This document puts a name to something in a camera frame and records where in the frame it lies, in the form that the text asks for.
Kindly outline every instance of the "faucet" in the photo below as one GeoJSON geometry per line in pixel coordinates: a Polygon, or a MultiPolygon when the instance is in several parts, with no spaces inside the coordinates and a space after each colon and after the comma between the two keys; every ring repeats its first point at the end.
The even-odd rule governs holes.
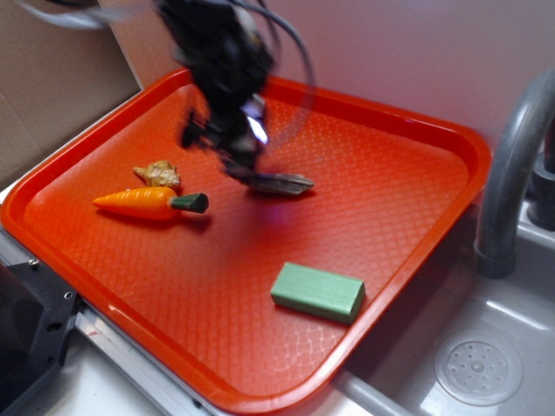
{"type": "Polygon", "coordinates": [[[555,231],[554,121],[555,68],[551,68],[520,96],[493,156],[474,242],[476,267],[483,276],[502,278],[514,272],[525,196],[530,199],[530,221],[555,231]]]}

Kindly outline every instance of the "sink drain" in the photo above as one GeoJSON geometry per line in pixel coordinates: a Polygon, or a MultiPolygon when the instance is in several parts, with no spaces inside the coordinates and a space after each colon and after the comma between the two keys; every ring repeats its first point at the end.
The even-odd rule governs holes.
{"type": "Polygon", "coordinates": [[[522,363],[511,345],[492,334],[463,332],[447,339],[435,355],[441,386],[457,400],[493,406],[509,399],[522,381],[522,363]]]}

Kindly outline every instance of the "green block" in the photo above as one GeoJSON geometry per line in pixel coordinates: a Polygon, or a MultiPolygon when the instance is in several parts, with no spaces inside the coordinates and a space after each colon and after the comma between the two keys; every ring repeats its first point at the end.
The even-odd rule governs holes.
{"type": "Polygon", "coordinates": [[[364,298],[364,281],[286,263],[271,298],[287,308],[352,323],[364,298]]]}

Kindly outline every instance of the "toy carrot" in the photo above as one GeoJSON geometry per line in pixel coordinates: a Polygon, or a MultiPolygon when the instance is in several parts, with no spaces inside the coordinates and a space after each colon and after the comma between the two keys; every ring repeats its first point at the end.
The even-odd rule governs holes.
{"type": "Polygon", "coordinates": [[[103,210],[150,219],[169,219],[177,211],[204,213],[208,208],[208,197],[195,193],[178,197],[171,188],[144,187],[112,193],[96,198],[93,204],[103,210]]]}

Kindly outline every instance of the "plastic tray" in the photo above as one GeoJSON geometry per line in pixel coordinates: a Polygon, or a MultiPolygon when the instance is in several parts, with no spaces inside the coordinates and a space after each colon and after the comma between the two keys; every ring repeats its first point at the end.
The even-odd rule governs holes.
{"type": "MultiPolygon", "coordinates": [[[[178,145],[190,76],[172,73],[39,165],[6,198],[3,226],[215,406],[267,413],[329,381],[486,180],[472,131],[319,90],[308,124],[261,171],[315,181],[300,198],[260,195],[213,153],[178,145]],[[169,159],[205,215],[161,223],[97,211],[93,198],[142,186],[134,166],[169,159]],[[363,279],[350,325],[276,306],[285,262],[363,279]]],[[[271,129],[303,86],[272,80],[271,129]]]]}

